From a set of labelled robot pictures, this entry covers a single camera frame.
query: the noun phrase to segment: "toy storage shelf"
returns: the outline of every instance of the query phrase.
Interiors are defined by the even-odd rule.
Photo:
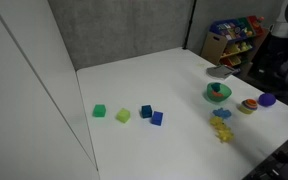
[[[268,30],[263,28],[262,33],[258,36],[228,40],[225,36],[208,32],[201,56],[214,65],[226,64],[234,68],[239,67],[241,68],[241,71],[244,71],[243,76],[245,76],[252,65],[251,62],[255,54],[262,45],[267,34]],[[235,51],[230,49],[230,47],[234,47],[236,43],[241,42],[248,42],[252,47]],[[223,55],[226,49],[230,49],[231,53]]]

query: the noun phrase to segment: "gray wall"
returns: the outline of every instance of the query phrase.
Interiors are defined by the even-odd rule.
[[[188,48],[200,54],[213,21],[256,15],[265,18],[263,26],[268,28],[278,17],[283,0],[197,0],[197,2]]]
[[[75,69],[179,47],[191,0],[49,0]]]
[[[75,69],[182,46],[193,0],[49,0]],[[248,15],[274,22],[282,0],[198,0],[188,47],[209,25]]]

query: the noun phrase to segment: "toy block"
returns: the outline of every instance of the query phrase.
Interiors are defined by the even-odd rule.
[[[122,123],[126,123],[131,117],[130,111],[122,108],[116,115],[116,119],[121,121]]]
[[[151,123],[157,126],[162,125],[163,113],[154,111]]]
[[[142,118],[149,118],[152,117],[152,108],[150,105],[142,106],[141,110]]]
[[[94,117],[104,117],[106,113],[106,108],[104,104],[96,104],[93,109]]]

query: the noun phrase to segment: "shelf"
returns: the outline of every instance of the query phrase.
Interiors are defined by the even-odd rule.
[[[234,55],[237,55],[237,54],[241,54],[241,53],[243,53],[243,52],[247,52],[247,51],[249,51],[249,50],[251,50],[251,49],[252,49],[252,48],[247,49],[247,50],[244,50],[244,51],[239,51],[239,52],[235,52],[235,53],[227,54],[227,55],[225,55],[225,56],[221,56],[220,59],[227,58],[227,57],[230,57],[230,56],[234,56]]]

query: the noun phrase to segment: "white partition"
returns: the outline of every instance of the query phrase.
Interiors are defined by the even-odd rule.
[[[96,165],[76,73],[47,0],[0,0],[0,15]]]
[[[0,180],[99,180],[0,22]]]

